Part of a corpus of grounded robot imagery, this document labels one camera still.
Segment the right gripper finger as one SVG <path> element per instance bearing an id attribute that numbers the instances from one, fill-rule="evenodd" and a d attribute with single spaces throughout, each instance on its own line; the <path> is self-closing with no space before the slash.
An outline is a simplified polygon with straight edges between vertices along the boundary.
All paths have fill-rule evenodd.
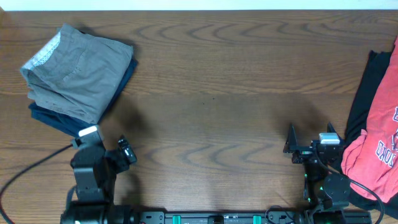
<path id="1" fill-rule="evenodd" d="M 335 133 L 337 135 L 337 137 L 339 138 L 339 140 L 342 140 L 341 136 L 336 132 L 335 128 L 333 127 L 333 125 L 330 122 L 327 124 L 326 131 L 328 133 Z"/>
<path id="2" fill-rule="evenodd" d="M 284 152 L 295 152 L 296 150 L 297 150 L 297 137 L 293 124 L 290 124 L 287 140 L 284 146 Z"/>

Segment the grey cargo shorts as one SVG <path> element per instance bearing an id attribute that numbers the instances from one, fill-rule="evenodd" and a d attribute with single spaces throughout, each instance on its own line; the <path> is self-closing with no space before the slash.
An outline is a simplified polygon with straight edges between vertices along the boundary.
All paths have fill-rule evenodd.
<path id="1" fill-rule="evenodd" d="M 84 34 L 64 24 L 20 69 L 39 106 L 97 121 L 132 56 L 122 42 Z"/>

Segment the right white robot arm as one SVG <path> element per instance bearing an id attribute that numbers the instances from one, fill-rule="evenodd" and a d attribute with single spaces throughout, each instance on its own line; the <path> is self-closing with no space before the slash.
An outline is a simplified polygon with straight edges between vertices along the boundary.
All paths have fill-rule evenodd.
<path id="1" fill-rule="evenodd" d="M 329 123 L 327 132 L 309 146 L 300 146 L 294 126 L 289 125 L 283 153 L 292 155 L 293 164 L 304 166 L 303 198 L 308 208 L 293 215 L 294 223 L 346 223 L 343 209 L 348 206 L 350 182 L 329 168 L 343 150 L 343 140 Z"/>

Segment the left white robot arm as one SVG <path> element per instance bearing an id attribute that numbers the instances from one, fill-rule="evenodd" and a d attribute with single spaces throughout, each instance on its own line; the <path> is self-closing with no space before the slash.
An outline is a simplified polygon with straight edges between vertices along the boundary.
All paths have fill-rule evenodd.
<path id="1" fill-rule="evenodd" d="M 139 215 L 130 205 L 114 204 L 114 188 L 119 173 L 137 162 L 124 136 L 118 147 L 108 151 L 98 134 L 91 133 L 72 141 L 78 151 L 71 160 L 76 185 L 67 195 L 61 224 L 135 224 Z"/>

